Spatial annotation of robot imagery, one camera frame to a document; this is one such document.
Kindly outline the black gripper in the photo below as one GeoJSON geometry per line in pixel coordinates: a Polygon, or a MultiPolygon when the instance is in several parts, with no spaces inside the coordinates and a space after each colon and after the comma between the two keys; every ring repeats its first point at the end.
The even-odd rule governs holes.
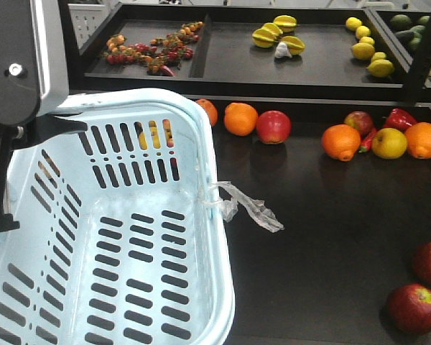
{"type": "Polygon", "coordinates": [[[19,130],[14,139],[16,129],[0,124],[0,232],[19,228],[19,222],[14,220],[11,213],[4,210],[4,195],[6,192],[7,170],[11,159],[11,149],[21,150],[42,144],[53,137],[64,134],[85,132],[88,125],[82,121],[75,121],[53,115],[39,116],[19,130]]]}

